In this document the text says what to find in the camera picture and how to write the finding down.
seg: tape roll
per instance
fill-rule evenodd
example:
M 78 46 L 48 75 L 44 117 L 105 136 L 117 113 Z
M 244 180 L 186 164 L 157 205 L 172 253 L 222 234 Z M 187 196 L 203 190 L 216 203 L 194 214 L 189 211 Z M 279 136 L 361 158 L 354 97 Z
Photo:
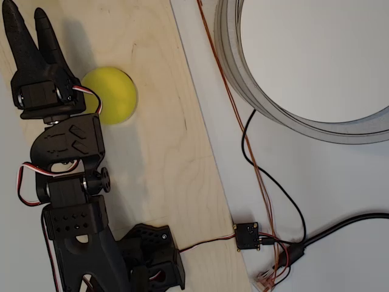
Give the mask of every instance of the tape roll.
M 323 123 L 298 117 L 280 108 L 263 92 L 243 56 L 240 19 L 243 1 L 219 0 L 215 46 L 225 76 L 235 91 L 266 117 L 314 139 L 338 144 L 370 144 L 389 140 L 389 107 L 363 119 Z

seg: orange wire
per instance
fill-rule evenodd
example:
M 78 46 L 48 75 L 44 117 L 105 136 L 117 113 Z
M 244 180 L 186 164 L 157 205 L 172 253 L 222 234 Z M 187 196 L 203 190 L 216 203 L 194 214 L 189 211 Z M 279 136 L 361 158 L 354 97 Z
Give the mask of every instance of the orange wire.
M 260 233 L 260 235 L 265 235 L 265 236 L 268 236 L 268 237 L 273 237 L 273 238 L 276 239 L 276 240 L 280 240 L 278 237 L 273 236 L 273 235 L 271 235 L 271 234 L 264 233 L 264 232 L 259 232 L 259 233 Z M 289 260 L 289 253 L 288 253 L 287 248 L 286 248 L 286 246 L 284 245 L 284 243 L 278 242 L 278 244 L 279 244 L 279 245 L 282 245 L 282 247 L 283 247 L 284 250 L 285 250 L 285 254 L 286 254 L 286 263 L 285 263 L 285 268 L 284 268 L 284 270 L 283 270 L 279 275 L 277 275 L 277 276 L 274 278 L 274 280 L 277 279 L 277 278 L 279 278 L 282 274 L 285 273 L 285 271 L 287 270 L 287 268 L 288 268 L 288 266 L 289 266 L 289 261 L 290 261 L 290 260 Z
M 204 12 L 202 10 L 202 2 L 201 2 L 201 0 L 197 0 L 197 3 L 198 3 L 199 10 L 200 10 L 202 22 L 204 24 L 204 28 L 205 28 L 205 31 L 207 32 L 209 43 L 211 45 L 213 56 L 215 57 L 216 63 L 218 65 L 221 77 L 222 77 L 223 82 L 224 82 L 225 89 L 227 90 L 227 93 L 228 93 L 228 96 L 230 99 L 230 103 L 231 103 L 233 111 L 235 113 L 235 117 L 239 123 L 241 131 L 243 132 L 244 125 L 242 123 L 242 120 L 241 120 L 240 115 L 239 115 L 239 111 L 238 111 L 236 104 L 235 104 L 235 100 L 232 96 L 231 90 L 230 90 L 229 85 L 227 83 L 227 79 L 225 78 L 223 68 L 222 68 L 222 66 L 220 64 L 220 60 L 218 58 L 218 54 L 216 53 L 216 49 L 215 49 L 215 46 L 214 46 L 213 41 L 212 41 L 212 37 L 211 37 L 211 33 L 209 31 L 207 20 L 205 19 Z M 258 180 L 258 184 L 260 186 L 261 194 L 262 194 L 262 197 L 263 197 L 263 200 L 265 203 L 267 217 L 268 217 L 269 223 L 270 223 L 270 228 L 272 230 L 273 236 L 275 236 L 276 232 L 275 232 L 275 228 L 274 228 L 273 207 L 272 207 L 272 204 L 270 201 L 270 197 L 269 197 L 269 194 L 267 193 L 266 186 L 264 185 L 264 182 L 262 180 L 261 173 L 258 170 L 258 166 L 256 164 L 256 160 L 255 160 L 255 157 L 253 155 L 253 151 L 251 149 L 250 141 L 249 141 L 249 138 L 247 137 L 247 135 L 245 136 L 245 140 L 246 140 L 246 144 L 247 144 L 247 149 L 249 150 L 249 153 L 250 153 L 250 156 L 251 156 L 251 159 L 253 162 L 253 167 L 255 169 L 255 175 L 256 175 L 256 178 Z M 277 247 L 274 246 L 275 268 L 278 268 L 278 252 L 277 251 L 279 251 L 278 246 Z

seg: yellow foam ball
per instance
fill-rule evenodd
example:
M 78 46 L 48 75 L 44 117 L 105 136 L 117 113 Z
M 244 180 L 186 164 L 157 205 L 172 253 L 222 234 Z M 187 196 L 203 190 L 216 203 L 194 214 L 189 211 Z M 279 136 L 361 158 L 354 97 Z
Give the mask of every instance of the yellow foam ball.
M 87 73 L 81 81 L 101 98 L 103 110 L 100 121 L 114 125 L 126 121 L 137 106 L 137 91 L 134 82 L 123 71 L 114 67 L 101 67 Z M 94 113 L 98 106 L 95 96 L 84 94 L 86 112 Z

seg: robotic arm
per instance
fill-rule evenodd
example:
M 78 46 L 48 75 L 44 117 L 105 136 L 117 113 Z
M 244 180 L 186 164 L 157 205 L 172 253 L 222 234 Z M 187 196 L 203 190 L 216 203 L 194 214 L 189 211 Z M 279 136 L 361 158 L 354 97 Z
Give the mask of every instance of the robotic arm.
M 84 97 L 74 90 L 80 81 L 66 64 L 46 13 L 35 10 L 39 49 L 12 0 L 4 0 L 2 14 L 17 67 L 11 80 L 13 103 L 23 110 L 22 119 L 47 124 L 32 145 L 32 164 L 47 172 L 57 163 L 84 165 L 78 173 L 36 174 L 38 199 L 47 204 L 44 235 L 46 243 L 53 241 L 61 280 L 57 283 L 54 276 L 56 290 L 78 292 L 85 274 L 92 275 L 89 292 L 163 292 L 177 285 L 184 289 L 184 267 L 168 226 L 138 224 L 119 242 L 114 240 L 99 195 L 111 187 L 108 170 L 97 170 L 105 156 L 100 119 L 98 113 L 81 114 Z M 88 242 L 79 242 L 79 235 L 88 235 Z

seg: wood grain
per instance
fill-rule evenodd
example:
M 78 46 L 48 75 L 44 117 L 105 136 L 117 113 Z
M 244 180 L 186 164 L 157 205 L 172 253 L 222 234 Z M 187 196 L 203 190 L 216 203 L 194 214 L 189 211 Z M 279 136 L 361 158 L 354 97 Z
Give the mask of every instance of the wood grain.
M 141 222 L 169 224 L 180 248 L 231 234 L 229 209 L 169 0 L 16 3 L 34 40 L 34 9 L 46 11 L 77 77 L 115 66 L 137 86 L 135 115 L 103 127 L 104 164 L 112 179 L 105 197 L 116 238 Z M 0 68 L 9 87 L 16 67 L 4 30 Z M 43 130 L 41 121 L 21 121 L 21 126 L 28 144 Z M 183 258 L 186 291 L 250 291 L 233 240 L 201 246 Z

